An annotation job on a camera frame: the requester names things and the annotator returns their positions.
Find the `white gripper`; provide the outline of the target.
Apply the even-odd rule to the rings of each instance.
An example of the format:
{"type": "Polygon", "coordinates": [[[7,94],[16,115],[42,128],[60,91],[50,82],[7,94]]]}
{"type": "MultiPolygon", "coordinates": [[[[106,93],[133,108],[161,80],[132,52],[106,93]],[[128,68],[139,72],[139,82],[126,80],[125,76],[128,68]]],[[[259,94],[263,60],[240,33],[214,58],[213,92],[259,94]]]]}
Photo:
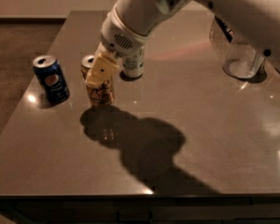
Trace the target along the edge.
{"type": "Polygon", "coordinates": [[[119,70],[116,58],[133,56],[146,44],[148,34],[149,26],[137,13],[113,6],[103,22],[101,41],[85,84],[98,88],[109,80],[119,70]]]}

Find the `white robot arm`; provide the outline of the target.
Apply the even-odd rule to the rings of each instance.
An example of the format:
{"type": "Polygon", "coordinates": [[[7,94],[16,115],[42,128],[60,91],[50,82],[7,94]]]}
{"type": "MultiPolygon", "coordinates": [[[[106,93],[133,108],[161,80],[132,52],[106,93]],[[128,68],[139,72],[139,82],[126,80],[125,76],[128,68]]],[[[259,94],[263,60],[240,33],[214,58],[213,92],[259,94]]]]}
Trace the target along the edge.
{"type": "Polygon", "coordinates": [[[107,14],[86,84],[96,88],[119,70],[118,59],[142,48],[151,33],[189,2],[213,12],[280,72],[280,0],[118,0],[107,14]]]}

